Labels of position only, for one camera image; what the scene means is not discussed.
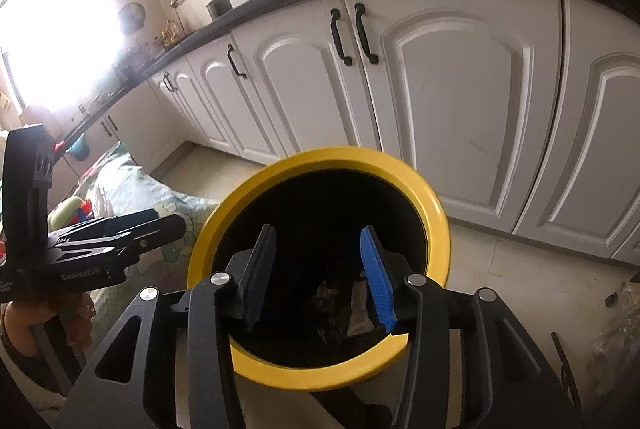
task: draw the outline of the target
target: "yellow trash can rim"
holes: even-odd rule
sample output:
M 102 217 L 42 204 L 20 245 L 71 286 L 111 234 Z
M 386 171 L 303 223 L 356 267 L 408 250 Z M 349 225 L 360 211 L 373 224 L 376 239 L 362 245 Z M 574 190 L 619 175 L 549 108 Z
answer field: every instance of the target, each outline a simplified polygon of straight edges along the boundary
M 239 185 L 209 216 L 191 254 L 187 286 L 197 285 L 211 274 L 213 258 L 226 230 L 254 199 L 273 186 L 305 173 L 326 169 L 350 169 L 385 180 L 413 205 L 428 246 L 425 275 L 439 285 L 449 276 L 451 242 L 442 204 L 431 186 L 404 162 L 379 151 L 340 147 L 305 151 L 265 167 Z M 231 339 L 234 370 L 239 375 L 270 387 L 298 391 L 322 391 L 360 382 L 379 373 L 398 359 L 407 335 L 388 335 L 358 356 L 326 367 L 300 369 L 262 360 Z

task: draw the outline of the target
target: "person's hand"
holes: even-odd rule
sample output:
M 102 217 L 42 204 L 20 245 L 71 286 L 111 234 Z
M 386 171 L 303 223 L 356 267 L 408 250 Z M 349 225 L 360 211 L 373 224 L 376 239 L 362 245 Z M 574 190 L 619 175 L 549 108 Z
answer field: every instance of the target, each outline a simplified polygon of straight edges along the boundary
M 31 327 L 50 321 L 61 311 L 74 311 L 76 316 L 63 320 L 66 343 L 78 354 L 91 346 L 91 319 L 95 315 L 94 302 L 89 294 L 70 294 L 58 300 L 41 303 L 12 301 L 4 311 L 4 330 L 13 347 L 25 357 L 35 357 L 38 346 Z

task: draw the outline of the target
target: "bright window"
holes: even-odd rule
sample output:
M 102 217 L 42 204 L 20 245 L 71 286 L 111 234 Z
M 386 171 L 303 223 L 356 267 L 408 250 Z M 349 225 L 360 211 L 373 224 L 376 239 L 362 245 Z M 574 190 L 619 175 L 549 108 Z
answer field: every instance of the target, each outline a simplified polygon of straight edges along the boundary
M 81 102 L 122 44 L 109 0 L 4 0 L 0 51 L 20 107 Z

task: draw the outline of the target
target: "metal bolt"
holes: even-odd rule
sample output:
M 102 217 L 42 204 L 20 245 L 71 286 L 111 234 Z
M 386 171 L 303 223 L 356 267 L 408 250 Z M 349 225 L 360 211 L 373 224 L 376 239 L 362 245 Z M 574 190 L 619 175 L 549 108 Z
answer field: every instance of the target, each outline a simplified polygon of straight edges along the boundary
M 487 303 L 491 303 L 492 301 L 495 301 L 498 295 L 490 288 L 481 288 L 480 292 L 478 292 L 478 297 Z
M 143 301 L 151 301 L 158 297 L 158 293 L 158 288 L 150 286 L 149 288 L 145 288 L 142 292 L 140 292 L 140 298 Z
M 410 274 L 406 280 L 414 286 L 422 286 L 427 282 L 427 278 L 422 274 Z
M 229 279 L 231 279 L 231 276 L 226 272 L 216 272 L 211 276 L 212 284 L 226 284 L 229 282 Z

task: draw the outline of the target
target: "blue gripper pad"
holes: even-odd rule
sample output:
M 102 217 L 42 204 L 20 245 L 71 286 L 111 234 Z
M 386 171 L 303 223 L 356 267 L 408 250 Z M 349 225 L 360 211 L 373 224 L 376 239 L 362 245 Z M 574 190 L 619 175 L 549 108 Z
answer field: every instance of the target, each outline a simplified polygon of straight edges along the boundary
M 385 266 L 380 259 L 376 244 L 367 228 L 360 232 L 360 258 L 367 275 L 378 320 L 384 325 L 386 333 L 391 333 L 398 323 L 394 310 L 394 291 L 386 275 Z

